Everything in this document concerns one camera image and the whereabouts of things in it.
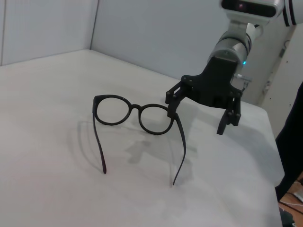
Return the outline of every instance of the white table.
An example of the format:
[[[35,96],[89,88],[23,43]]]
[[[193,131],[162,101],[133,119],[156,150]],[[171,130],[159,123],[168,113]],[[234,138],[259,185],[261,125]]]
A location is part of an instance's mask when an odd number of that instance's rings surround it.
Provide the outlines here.
[[[267,113],[242,103],[238,127],[216,134],[223,110],[189,99],[176,123],[145,133],[137,111],[92,126],[95,95],[164,104],[177,80],[83,50],[0,68],[0,222],[3,227],[278,227],[274,186],[284,172]]]

